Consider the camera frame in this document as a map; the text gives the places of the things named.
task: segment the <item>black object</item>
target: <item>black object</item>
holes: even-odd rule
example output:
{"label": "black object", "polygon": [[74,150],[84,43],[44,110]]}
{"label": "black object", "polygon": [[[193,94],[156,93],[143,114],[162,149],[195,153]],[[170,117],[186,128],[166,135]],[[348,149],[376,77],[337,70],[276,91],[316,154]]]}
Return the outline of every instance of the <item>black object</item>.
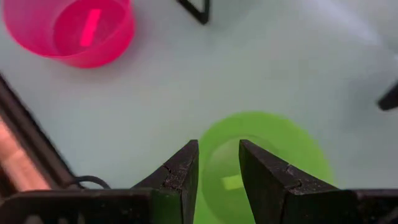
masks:
{"label": "black object", "polygon": [[256,223],[398,223],[398,190],[339,190],[249,141],[239,159]]}
{"label": "black object", "polygon": [[132,189],[19,193],[0,206],[0,220],[7,224],[191,224],[197,180],[198,141],[190,141]]}
{"label": "black object", "polygon": [[377,103],[383,111],[398,107],[398,83],[396,83]]}
{"label": "black object", "polygon": [[203,12],[199,11],[189,0],[177,0],[197,21],[205,25],[210,19],[210,0],[203,0]]}

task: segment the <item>pink plastic container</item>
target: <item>pink plastic container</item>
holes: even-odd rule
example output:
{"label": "pink plastic container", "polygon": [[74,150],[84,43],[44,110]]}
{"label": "pink plastic container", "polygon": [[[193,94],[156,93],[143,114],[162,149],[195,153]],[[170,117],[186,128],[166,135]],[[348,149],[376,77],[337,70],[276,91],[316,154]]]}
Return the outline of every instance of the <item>pink plastic container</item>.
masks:
{"label": "pink plastic container", "polygon": [[112,62],[134,35],[130,0],[4,0],[3,11],[18,44],[80,68]]}

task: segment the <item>green plastic container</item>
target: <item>green plastic container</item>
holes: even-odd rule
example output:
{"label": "green plastic container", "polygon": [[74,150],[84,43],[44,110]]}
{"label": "green plastic container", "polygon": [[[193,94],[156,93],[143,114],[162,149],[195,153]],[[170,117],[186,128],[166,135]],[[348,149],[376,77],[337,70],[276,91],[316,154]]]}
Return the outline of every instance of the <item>green plastic container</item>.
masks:
{"label": "green plastic container", "polygon": [[258,111],[234,114],[214,124],[199,141],[196,224],[254,223],[240,175],[240,139],[333,183],[328,161],[316,141],[289,119]]}

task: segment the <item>wire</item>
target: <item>wire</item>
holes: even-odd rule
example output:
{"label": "wire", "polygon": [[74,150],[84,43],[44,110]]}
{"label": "wire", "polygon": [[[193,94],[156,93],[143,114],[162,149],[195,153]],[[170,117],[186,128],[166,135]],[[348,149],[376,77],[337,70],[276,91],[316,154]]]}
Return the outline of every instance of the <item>wire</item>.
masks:
{"label": "wire", "polygon": [[67,188],[73,184],[80,184],[81,182],[92,182],[94,184],[98,184],[100,185],[102,188],[104,189],[111,189],[111,187],[102,179],[95,177],[95,176],[91,176],[91,175],[85,175],[85,176],[81,176],[81,177],[75,177],[75,179],[73,179],[70,182],[67,182],[63,188]]}

